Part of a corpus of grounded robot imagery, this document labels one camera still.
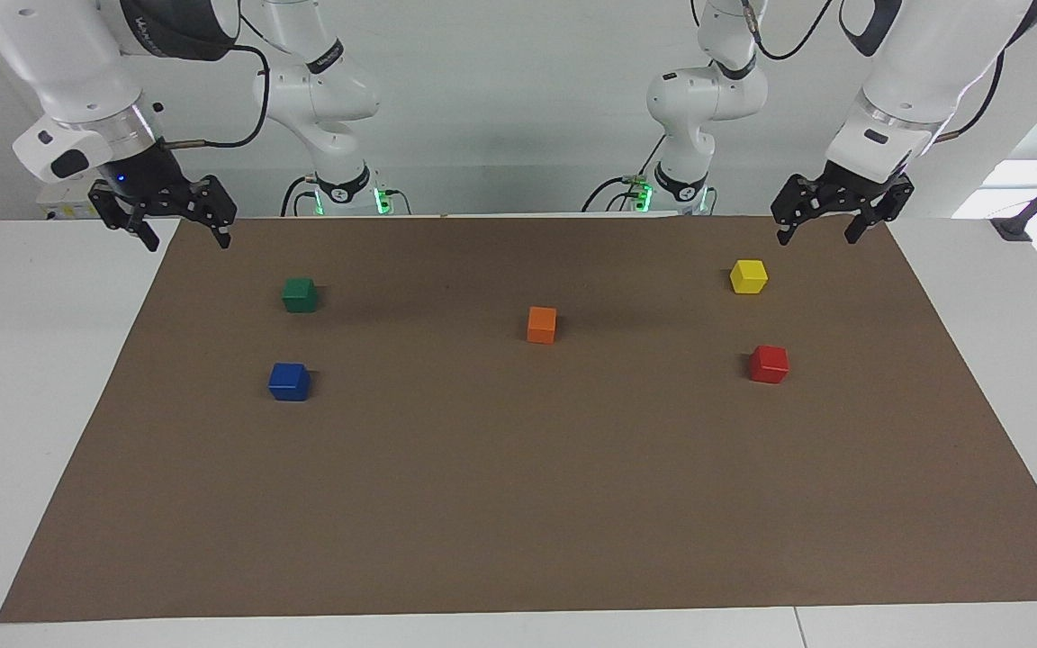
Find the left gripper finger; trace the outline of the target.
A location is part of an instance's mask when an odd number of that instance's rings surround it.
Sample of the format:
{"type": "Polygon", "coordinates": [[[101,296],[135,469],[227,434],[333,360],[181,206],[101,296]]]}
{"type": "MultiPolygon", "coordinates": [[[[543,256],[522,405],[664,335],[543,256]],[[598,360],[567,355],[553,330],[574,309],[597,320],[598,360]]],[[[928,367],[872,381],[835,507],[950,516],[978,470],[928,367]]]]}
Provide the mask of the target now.
{"type": "Polygon", "coordinates": [[[915,188],[908,174],[901,174],[888,186],[877,202],[863,201],[854,213],[851,224],[844,231],[848,245],[856,245],[867,230],[881,222],[895,221],[906,206],[915,188]]]}
{"type": "Polygon", "coordinates": [[[775,237],[788,246],[798,226],[831,213],[835,200],[835,184],[825,178],[807,179],[801,174],[789,177],[770,204],[772,218],[778,225],[775,237]]]}

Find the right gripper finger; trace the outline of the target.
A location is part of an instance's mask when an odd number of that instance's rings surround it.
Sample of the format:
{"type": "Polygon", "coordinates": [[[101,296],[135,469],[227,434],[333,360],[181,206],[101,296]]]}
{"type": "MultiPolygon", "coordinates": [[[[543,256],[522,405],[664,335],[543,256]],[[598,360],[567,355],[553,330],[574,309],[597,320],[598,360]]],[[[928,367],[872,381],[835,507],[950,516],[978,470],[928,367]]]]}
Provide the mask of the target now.
{"type": "Polygon", "coordinates": [[[186,187],[184,218],[206,227],[221,249],[230,247],[236,213],[239,206],[217,176],[209,174],[186,187]]]}
{"type": "Polygon", "coordinates": [[[89,202],[99,214],[100,221],[109,230],[123,230],[132,237],[140,240],[149,253],[156,253],[159,249],[160,238],[151,226],[144,221],[144,213],[141,208],[132,208],[130,212],[123,208],[123,201],[113,192],[109,184],[104,180],[95,180],[89,189],[89,202]]]}

